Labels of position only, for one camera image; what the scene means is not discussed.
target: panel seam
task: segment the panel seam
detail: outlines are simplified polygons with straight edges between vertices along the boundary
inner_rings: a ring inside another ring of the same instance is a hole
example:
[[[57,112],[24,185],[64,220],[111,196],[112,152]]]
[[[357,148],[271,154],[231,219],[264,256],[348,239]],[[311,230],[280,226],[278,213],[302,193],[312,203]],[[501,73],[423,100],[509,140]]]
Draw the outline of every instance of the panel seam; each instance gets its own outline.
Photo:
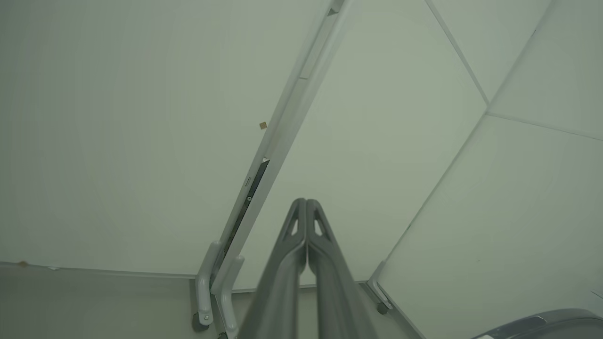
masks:
[[[559,131],[559,132],[568,133],[568,134],[571,134],[571,135],[583,136],[585,138],[590,138],[590,139],[594,139],[594,140],[598,140],[598,141],[603,141],[602,138],[598,138],[596,136],[592,136],[592,135],[588,135],[588,134],[582,134],[580,131],[573,131],[573,130],[571,130],[569,128],[556,127],[556,126],[553,126],[553,125],[542,124],[542,123],[539,123],[539,122],[536,122],[536,121],[532,121],[532,120],[527,120],[527,119],[522,119],[522,118],[516,118],[516,117],[510,117],[510,116],[504,116],[504,115],[495,114],[495,113],[492,113],[492,112],[486,112],[486,115],[492,116],[494,118],[515,121],[515,122],[519,122],[521,124],[528,124],[528,125],[532,125],[532,126],[546,128],[548,130]]]
[[[526,54],[526,51],[528,50],[528,46],[530,46],[532,44],[532,41],[534,40],[534,36],[536,35],[536,32],[540,30],[540,27],[542,27],[543,23],[546,21],[546,18],[549,17],[549,13],[555,7],[554,6],[555,3],[557,3],[557,0],[551,0],[551,2],[549,2],[549,5],[546,7],[545,12],[542,14],[542,16],[540,17],[540,20],[536,24],[536,27],[534,28],[534,32],[532,32],[532,34],[530,35],[530,37],[526,41],[526,44],[523,46],[522,50],[519,52],[519,55],[515,59],[515,62],[513,62],[513,65],[511,65],[511,69],[509,69],[509,71],[507,72],[507,75],[505,76],[505,78],[500,83],[500,86],[498,87],[498,89],[496,89],[496,93],[494,93],[494,95],[492,96],[492,100],[490,100],[490,104],[488,105],[488,109],[486,109],[486,112],[488,112],[490,110],[490,108],[492,107],[493,103],[496,101],[496,99],[498,98],[498,96],[502,92],[503,88],[505,86],[507,86],[507,84],[509,82],[509,78],[511,77],[511,74],[517,68],[517,65],[519,64],[520,60],[523,59],[523,55]]]
[[[432,0],[425,0],[425,3],[427,4],[427,6],[429,7],[429,9],[431,10],[431,13],[435,16],[435,20],[437,20],[438,23],[440,24],[440,27],[444,31],[444,34],[448,38],[448,41],[452,45],[452,48],[454,48],[454,50],[456,51],[456,54],[461,59],[461,62],[463,63],[463,65],[465,66],[465,68],[467,70],[467,73],[469,73],[469,76],[473,80],[473,83],[475,84],[475,87],[478,88],[479,94],[482,96],[482,99],[486,103],[486,106],[488,106],[490,104],[490,101],[488,100],[488,97],[486,96],[486,93],[484,92],[484,90],[482,88],[482,85],[479,84],[478,78],[475,76],[475,73],[473,73],[473,70],[471,69],[471,66],[469,66],[469,62],[465,58],[465,55],[461,51],[461,48],[458,46],[456,40],[452,36],[452,33],[450,32],[450,29],[448,29],[448,26],[446,25],[446,23],[444,21],[444,18],[442,18],[442,15],[440,15],[440,12],[437,10],[437,8],[435,8],[435,5],[432,2]]]

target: caster wheel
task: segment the caster wheel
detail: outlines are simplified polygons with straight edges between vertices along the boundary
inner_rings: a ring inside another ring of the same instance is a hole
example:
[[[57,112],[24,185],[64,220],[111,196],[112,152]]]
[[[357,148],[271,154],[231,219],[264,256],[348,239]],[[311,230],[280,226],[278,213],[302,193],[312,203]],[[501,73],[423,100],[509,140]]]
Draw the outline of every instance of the caster wheel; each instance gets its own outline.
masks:
[[[191,325],[192,325],[192,330],[195,332],[203,332],[209,328],[209,325],[206,326],[199,322],[199,313],[193,314]]]
[[[377,312],[379,312],[381,314],[386,314],[388,310],[389,310],[389,308],[387,308],[387,306],[385,306],[384,303],[377,304]]]

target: white wall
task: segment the white wall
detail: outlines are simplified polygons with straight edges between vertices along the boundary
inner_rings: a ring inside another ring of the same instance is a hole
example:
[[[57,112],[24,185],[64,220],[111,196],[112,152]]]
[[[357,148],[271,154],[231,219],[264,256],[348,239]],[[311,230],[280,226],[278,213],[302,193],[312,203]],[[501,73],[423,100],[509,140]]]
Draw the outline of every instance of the white wall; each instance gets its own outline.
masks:
[[[554,4],[393,250],[380,283],[427,339],[558,308],[603,315],[601,8]]]
[[[551,0],[427,0],[492,100]]]
[[[321,1],[1,1],[0,261],[195,274]]]

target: metal bracket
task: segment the metal bracket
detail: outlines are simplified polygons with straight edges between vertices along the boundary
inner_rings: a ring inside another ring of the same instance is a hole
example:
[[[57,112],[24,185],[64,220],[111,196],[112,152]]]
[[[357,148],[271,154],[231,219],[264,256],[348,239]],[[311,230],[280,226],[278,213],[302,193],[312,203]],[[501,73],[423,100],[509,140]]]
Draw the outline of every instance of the metal bracket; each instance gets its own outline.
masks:
[[[216,295],[216,302],[218,304],[218,311],[224,323],[224,330],[228,339],[236,339],[239,333],[239,326],[236,322],[235,310],[232,306],[232,286],[235,284],[235,280],[245,258],[237,256],[230,264],[228,272],[224,277],[221,285],[212,286],[211,292]]]
[[[375,270],[375,272],[373,272],[373,274],[371,275],[371,278],[369,278],[369,280],[367,281],[367,285],[368,285],[368,288],[373,293],[375,293],[377,298],[379,298],[379,300],[385,305],[385,307],[387,307],[388,309],[394,309],[393,306],[391,306],[390,301],[387,299],[387,297],[385,296],[385,294],[379,287],[379,284],[377,283],[377,279],[379,278],[379,275],[381,274],[381,271],[383,270],[385,263],[386,263],[385,260],[383,260],[382,262],[379,263],[379,266],[377,266],[377,269]]]
[[[197,289],[197,311],[199,312],[199,323],[203,326],[209,326],[213,322],[212,300],[209,294],[209,279],[212,274],[213,263],[218,257],[220,251],[219,241],[214,241],[209,245],[201,268],[195,277],[195,288]]]

